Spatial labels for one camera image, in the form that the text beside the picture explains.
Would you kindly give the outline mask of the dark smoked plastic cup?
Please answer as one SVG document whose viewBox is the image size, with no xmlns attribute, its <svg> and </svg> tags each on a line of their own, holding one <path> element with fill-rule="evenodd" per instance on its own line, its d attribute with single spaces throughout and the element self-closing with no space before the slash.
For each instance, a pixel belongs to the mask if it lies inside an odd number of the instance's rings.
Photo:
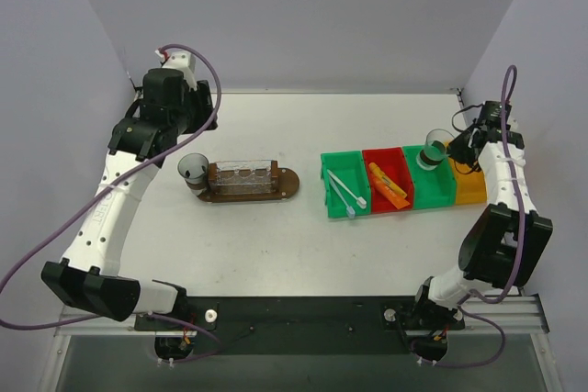
<svg viewBox="0 0 588 392">
<path fill-rule="evenodd" d="M 208 190 L 209 160 L 206 156 L 200 153 L 185 155 L 178 162 L 177 171 L 195 196 Z"/>
</svg>

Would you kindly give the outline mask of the clear acrylic toothbrush holder rack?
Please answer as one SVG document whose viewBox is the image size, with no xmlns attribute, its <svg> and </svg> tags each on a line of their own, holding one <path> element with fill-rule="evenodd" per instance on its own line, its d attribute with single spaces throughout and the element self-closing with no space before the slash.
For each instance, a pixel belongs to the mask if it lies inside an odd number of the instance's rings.
<svg viewBox="0 0 588 392">
<path fill-rule="evenodd" d="M 215 162 L 209 168 L 209 184 L 219 195 L 269 194 L 277 189 L 271 160 Z"/>
</svg>

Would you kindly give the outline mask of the orange toothpaste tube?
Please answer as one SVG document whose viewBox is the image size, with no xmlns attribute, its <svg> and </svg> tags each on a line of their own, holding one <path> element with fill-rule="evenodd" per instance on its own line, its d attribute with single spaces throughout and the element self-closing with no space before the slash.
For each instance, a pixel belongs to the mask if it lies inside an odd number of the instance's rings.
<svg viewBox="0 0 588 392">
<path fill-rule="evenodd" d="M 376 190 L 395 208 L 404 209 L 410 205 L 406 199 L 407 193 L 393 182 L 374 162 L 370 162 L 368 168 L 373 176 Z"/>
</svg>

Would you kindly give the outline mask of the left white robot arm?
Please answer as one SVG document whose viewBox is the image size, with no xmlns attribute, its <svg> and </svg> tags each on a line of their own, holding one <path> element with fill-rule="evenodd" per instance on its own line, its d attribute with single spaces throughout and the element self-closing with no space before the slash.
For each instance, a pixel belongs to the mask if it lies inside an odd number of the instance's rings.
<svg viewBox="0 0 588 392">
<path fill-rule="evenodd" d="M 64 305 L 116 321 L 154 312 L 172 330 L 186 323 L 188 306 L 177 299 L 181 287 L 122 277 L 120 258 L 142 197 L 164 164 L 163 152 L 180 136 L 214 126 L 212 111 L 209 85 L 196 80 L 193 69 L 166 64 L 144 75 L 142 97 L 112 130 L 97 202 L 61 260 L 41 271 Z"/>
</svg>

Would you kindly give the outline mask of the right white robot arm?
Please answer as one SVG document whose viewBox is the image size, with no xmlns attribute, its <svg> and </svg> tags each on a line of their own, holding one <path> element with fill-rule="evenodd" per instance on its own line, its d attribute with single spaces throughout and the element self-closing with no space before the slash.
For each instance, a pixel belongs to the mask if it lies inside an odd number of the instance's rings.
<svg viewBox="0 0 588 392">
<path fill-rule="evenodd" d="M 510 105 L 487 101 L 474 122 L 447 145 L 449 159 L 484 176 L 486 207 L 463 240 L 458 263 L 424 281 L 415 297 L 413 317 L 423 326 L 458 321 L 458 308 L 486 292 L 506 295 L 522 287 L 535 270 L 553 232 L 540 216 L 525 179 L 525 144 L 507 120 Z"/>
</svg>

